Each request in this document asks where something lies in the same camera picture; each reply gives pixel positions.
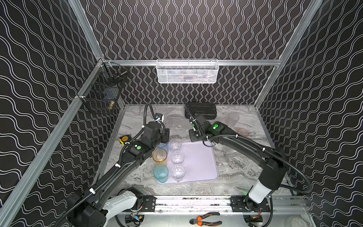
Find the yellow transparent cup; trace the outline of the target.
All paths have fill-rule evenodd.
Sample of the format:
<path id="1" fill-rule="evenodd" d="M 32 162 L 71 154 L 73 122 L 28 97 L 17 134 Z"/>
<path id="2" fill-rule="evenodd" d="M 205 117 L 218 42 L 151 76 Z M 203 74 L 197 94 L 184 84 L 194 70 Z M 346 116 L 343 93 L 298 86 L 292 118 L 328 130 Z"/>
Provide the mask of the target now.
<path id="1" fill-rule="evenodd" d="M 163 148 L 158 148 L 153 151 L 152 159 L 154 160 L 157 166 L 165 165 L 168 157 L 168 152 Z"/>

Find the clear plastic cup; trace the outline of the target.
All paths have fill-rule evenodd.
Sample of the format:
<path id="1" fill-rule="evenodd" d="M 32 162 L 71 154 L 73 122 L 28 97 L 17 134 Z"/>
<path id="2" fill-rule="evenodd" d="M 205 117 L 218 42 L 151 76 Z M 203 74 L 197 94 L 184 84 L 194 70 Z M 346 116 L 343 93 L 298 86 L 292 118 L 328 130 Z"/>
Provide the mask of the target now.
<path id="1" fill-rule="evenodd" d="M 180 182 L 185 176 L 185 168 L 180 164 L 174 165 L 171 176 L 176 182 Z"/>
<path id="2" fill-rule="evenodd" d="M 171 154 L 171 161 L 174 164 L 181 164 L 185 160 L 185 155 L 181 151 L 174 151 Z"/>
<path id="3" fill-rule="evenodd" d="M 168 148 L 170 151 L 180 150 L 182 147 L 182 141 L 180 139 L 174 138 L 169 141 Z"/>

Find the teal plastic cup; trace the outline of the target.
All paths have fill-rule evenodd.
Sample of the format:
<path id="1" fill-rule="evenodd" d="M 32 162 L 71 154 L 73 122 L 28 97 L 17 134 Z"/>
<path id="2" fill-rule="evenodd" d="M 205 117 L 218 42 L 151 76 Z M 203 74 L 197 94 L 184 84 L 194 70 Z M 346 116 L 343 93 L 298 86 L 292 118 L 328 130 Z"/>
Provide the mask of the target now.
<path id="1" fill-rule="evenodd" d="M 165 183 L 168 180 L 168 167 L 165 165 L 158 165 L 154 168 L 153 174 L 158 182 Z"/>

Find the blue ribbed plastic cup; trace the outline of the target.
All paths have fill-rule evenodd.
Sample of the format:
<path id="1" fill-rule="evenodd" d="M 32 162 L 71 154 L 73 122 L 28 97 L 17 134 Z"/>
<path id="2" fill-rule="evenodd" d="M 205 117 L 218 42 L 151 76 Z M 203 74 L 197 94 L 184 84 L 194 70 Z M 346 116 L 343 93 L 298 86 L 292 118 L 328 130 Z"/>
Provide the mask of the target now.
<path id="1" fill-rule="evenodd" d="M 168 143 L 160 143 L 157 145 L 157 148 L 162 148 L 162 149 L 165 149 L 166 151 L 169 150 Z"/>

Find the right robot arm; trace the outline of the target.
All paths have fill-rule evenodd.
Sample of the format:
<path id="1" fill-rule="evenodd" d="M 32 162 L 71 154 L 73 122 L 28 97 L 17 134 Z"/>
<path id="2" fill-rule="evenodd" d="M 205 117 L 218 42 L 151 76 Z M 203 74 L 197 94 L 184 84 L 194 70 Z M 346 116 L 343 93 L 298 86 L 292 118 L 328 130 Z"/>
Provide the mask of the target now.
<path id="1" fill-rule="evenodd" d="M 189 118 L 189 122 L 193 127 L 190 130 L 192 142 L 208 142 L 210 147 L 216 144 L 227 146 L 248 157 L 262 168 L 258 180 L 244 198 L 243 205 L 246 210 L 254 212 L 260 211 L 266 197 L 272 195 L 273 192 L 281 187 L 301 194 L 309 194 L 312 191 L 313 186 L 311 181 L 302 171 L 286 160 L 285 152 L 282 148 L 264 146 L 242 136 L 224 123 L 215 122 L 211 124 L 200 113 L 193 114 L 189 110 L 186 112 L 187 118 Z M 291 168 L 301 176 L 307 184 L 305 189 L 298 189 L 282 184 L 288 168 Z"/>

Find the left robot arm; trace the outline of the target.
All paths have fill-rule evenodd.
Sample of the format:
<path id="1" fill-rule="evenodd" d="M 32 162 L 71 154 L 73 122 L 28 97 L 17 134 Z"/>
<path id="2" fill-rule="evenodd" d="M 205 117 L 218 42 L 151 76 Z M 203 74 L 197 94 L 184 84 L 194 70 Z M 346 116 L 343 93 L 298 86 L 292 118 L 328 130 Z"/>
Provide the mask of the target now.
<path id="1" fill-rule="evenodd" d="M 110 211 L 105 205 L 114 188 L 150 158 L 160 143 L 167 143 L 170 130 L 160 117 L 150 103 L 145 105 L 142 129 L 124 145 L 118 161 L 103 177 L 81 195 L 69 197 L 67 211 L 56 221 L 56 227 L 66 222 L 74 227 L 103 227 L 107 223 Z"/>

